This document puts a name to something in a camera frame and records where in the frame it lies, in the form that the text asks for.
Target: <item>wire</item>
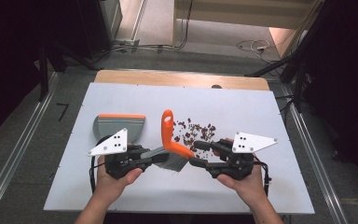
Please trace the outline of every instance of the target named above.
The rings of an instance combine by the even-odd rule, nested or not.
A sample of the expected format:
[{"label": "wire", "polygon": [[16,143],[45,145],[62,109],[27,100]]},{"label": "wire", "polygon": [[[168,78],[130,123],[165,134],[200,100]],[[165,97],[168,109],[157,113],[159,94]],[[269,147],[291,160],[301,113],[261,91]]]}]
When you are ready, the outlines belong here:
[{"label": "wire", "polygon": [[264,170],[264,191],[266,192],[266,195],[269,196],[269,182],[272,180],[272,178],[269,177],[269,166],[260,161],[257,156],[254,155],[254,158],[256,159],[254,165],[260,165]]},{"label": "wire", "polygon": [[[112,136],[112,135],[107,135],[107,136],[101,138],[101,140],[98,141],[96,146],[100,145],[104,140],[108,139],[110,136]],[[94,193],[94,191],[95,191],[94,169],[97,168],[97,167],[100,167],[102,165],[105,165],[105,162],[102,163],[102,164],[95,165],[95,156],[91,157],[91,167],[89,168],[89,183],[91,184],[92,193]]]},{"label": "wire", "polygon": [[188,24],[189,24],[189,21],[190,21],[192,8],[193,8],[193,0],[191,0],[190,6],[189,6],[189,9],[188,9],[188,12],[187,12],[185,39],[181,42],[181,44],[179,46],[175,46],[175,47],[172,47],[171,45],[138,45],[138,46],[132,46],[132,45],[120,43],[119,47],[110,49],[110,50],[104,52],[103,54],[110,53],[110,52],[115,52],[115,51],[122,51],[122,50],[125,50],[125,49],[156,49],[156,50],[160,50],[160,49],[180,50],[180,49],[182,49],[185,46],[185,44],[187,43]]}]

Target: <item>hand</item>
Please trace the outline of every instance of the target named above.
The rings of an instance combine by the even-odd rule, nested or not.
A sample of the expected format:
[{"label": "hand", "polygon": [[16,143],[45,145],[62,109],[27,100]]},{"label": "hand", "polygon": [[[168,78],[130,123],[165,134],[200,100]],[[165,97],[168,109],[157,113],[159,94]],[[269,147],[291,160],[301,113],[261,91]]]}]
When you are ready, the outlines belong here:
[{"label": "hand", "polygon": [[254,165],[252,173],[243,180],[235,180],[228,175],[220,175],[217,180],[226,187],[237,191],[241,199],[249,206],[260,199],[267,198],[259,165]]},{"label": "hand", "polygon": [[[104,163],[104,156],[98,158],[98,164]],[[76,220],[76,224],[103,223],[106,210],[121,195],[124,188],[132,184],[142,173],[142,169],[133,169],[119,180],[106,173],[104,166],[98,167],[97,186],[85,209]]]},{"label": "hand", "polygon": [[242,180],[235,180],[228,175],[219,175],[217,180],[226,187],[237,191],[240,198],[251,208],[256,224],[283,224],[264,191],[261,166],[254,165],[252,173]]},{"label": "hand", "polygon": [[[104,156],[98,158],[98,164],[104,163]],[[101,200],[101,203],[108,206],[117,200],[121,195],[124,188],[132,184],[139,175],[141,175],[142,169],[133,169],[129,171],[124,177],[119,180],[114,179],[112,176],[106,173],[104,166],[98,167],[97,173],[97,185],[94,191],[94,196]]]}]

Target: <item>white board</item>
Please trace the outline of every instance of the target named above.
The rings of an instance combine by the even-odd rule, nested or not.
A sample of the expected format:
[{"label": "white board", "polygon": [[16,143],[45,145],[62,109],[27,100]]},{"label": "white board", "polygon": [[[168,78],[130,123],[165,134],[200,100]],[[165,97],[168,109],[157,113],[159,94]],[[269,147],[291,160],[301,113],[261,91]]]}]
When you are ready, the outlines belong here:
[{"label": "white board", "polygon": [[[278,213],[313,214],[301,172],[279,108],[271,91],[240,91],[91,83],[73,132],[62,155],[45,210],[82,210],[90,196],[88,150],[97,143],[92,123],[100,113],[144,114],[145,126],[135,144],[161,147],[160,122],[165,109],[174,121],[215,126],[213,140],[234,138],[236,131],[277,138],[279,143],[258,151],[272,177],[269,199]],[[184,129],[175,126],[174,135]],[[208,155],[210,161],[217,160]],[[180,173],[150,166],[124,190],[111,211],[137,213],[249,212],[236,192],[203,169],[187,164]]]}]

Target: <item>human hand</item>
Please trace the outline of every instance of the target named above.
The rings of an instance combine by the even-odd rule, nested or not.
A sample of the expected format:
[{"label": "human hand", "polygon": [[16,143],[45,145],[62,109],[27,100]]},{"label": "human hand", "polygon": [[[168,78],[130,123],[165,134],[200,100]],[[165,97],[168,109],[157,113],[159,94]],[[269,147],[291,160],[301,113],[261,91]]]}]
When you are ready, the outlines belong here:
[{"label": "human hand", "polygon": [[[98,158],[98,164],[104,163],[104,156]],[[104,166],[98,167],[97,185],[93,197],[97,197],[98,201],[109,206],[117,200],[124,188],[132,184],[141,175],[142,169],[136,168],[129,171],[124,177],[114,179],[106,173]]]},{"label": "human hand", "polygon": [[[217,151],[213,151],[213,154],[215,156],[220,156]],[[219,175],[217,180],[226,187],[237,191],[241,199],[249,206],[262,198],[267,199],[263,187],[261,166],[259,165],[254,165],[252,173],[242,180],[235,180],[228,175]]]}]

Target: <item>orange brush handle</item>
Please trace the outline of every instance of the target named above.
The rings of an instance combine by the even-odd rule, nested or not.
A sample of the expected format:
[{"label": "orange brush handle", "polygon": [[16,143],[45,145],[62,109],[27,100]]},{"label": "orange brush handle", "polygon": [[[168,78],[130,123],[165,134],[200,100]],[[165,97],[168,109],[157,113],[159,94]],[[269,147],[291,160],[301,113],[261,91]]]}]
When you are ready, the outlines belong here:
[{"label": "orange brush handle", "polygon": [[161,139],[165,149],[174,152],[185,158],[194,157],[194,153],[185,146],[173,142],[173,112],[169,109],[165,110],[161,118]]}]

